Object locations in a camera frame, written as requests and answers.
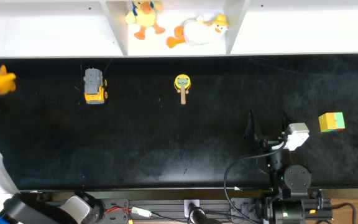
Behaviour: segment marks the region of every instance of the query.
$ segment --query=toy wheel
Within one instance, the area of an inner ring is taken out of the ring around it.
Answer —
[[[103,78],[103,87],[107,87],[107,80],[105,78]]]
[[[109,93],[105,90],[103,93],[103,99],[106,101],[109,99]]]

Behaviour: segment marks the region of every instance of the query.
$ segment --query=yellow round toy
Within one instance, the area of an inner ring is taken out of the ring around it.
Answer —
[[[173,82],[173,86],[177,89],[177,92],[180,93],[180,103],[185,105],[186,94],[189,94],[191,86],[190,78],[185,74],[178,75]]]

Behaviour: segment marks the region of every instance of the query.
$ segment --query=black table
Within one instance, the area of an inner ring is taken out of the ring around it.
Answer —
[[[0,151],[21,190],[222,187],[234,160],[258,154],[243,134],[250,110],[266,133],[283,113],[310,138],[291,154],[312,186],[358,188],[358,55],[4,59],[17,90],[1,98]],[[87,105],[83,73],[105,70],[110,101]],[[173,87],[191,78],[187,104]],[[320,133],[343,112],[346,129]],[[256,161],[229,186],[270,187]]]

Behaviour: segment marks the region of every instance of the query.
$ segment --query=yellow plush duck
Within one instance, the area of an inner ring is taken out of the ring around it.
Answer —
[[[5,65],[0,68],[0,96],[14,91],[16,84],[14,82],[16,76],[13,73],[7,73]]]
[[[131,24],[138,24],[140,26],[140,31],[135,33],[135,37],[139,40],[144,40],[146,38],[145,33],[148,27],[153,27],[156,34],[162,34],[165,32],[163,27],[157,25],[157,13],[156,10],[162,10],[162,5],[160,2],[152,1],[133,1],[133,9],[125,17],[125,21]]]
[[[221,38],[227,31],[229,23],[226,16],[219,14],[212,22],[205,22],[203,16],[197,19],[188,19],[183,26],[175,28],[175,37],[168,37],[167,45],[170,48],[182,43],[190,45],[208,44]]]

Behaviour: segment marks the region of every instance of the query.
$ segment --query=yellow hat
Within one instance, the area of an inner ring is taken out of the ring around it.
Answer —
[[[213,24],[220,25],[220,26],[228,26],[229,23],[227,23],[226,16],[223,14],[219,14],[214,21],[212,21]]]

